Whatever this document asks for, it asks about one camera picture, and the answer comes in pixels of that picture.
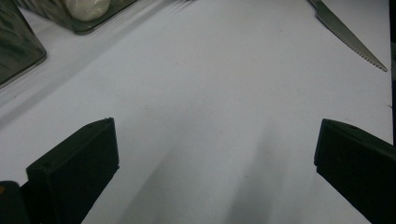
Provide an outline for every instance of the table surface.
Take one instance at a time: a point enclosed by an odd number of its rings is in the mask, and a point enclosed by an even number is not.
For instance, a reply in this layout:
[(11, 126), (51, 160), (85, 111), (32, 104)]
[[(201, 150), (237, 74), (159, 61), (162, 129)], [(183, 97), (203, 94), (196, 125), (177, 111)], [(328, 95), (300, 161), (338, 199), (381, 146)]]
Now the table surface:
[[(390, 68), (386, 0), (325, 0)], [(0, 90), (0, 179), (116, 121), (84, 223), (369, 223), (313, 163), (322, 119), (392, 142), (390, 72), (295, 0), (142, 0), (89, 35), (22, 11), (48, 59)]]

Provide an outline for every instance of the white ball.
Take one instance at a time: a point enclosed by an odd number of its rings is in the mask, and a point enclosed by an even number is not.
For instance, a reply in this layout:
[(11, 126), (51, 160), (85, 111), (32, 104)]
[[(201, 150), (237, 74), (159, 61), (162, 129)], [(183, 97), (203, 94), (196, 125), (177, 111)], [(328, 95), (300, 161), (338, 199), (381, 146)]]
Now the white ball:
[(80, 21), (91, 21), (108, 10), (111, 0), (64, 0), (70, 14)]

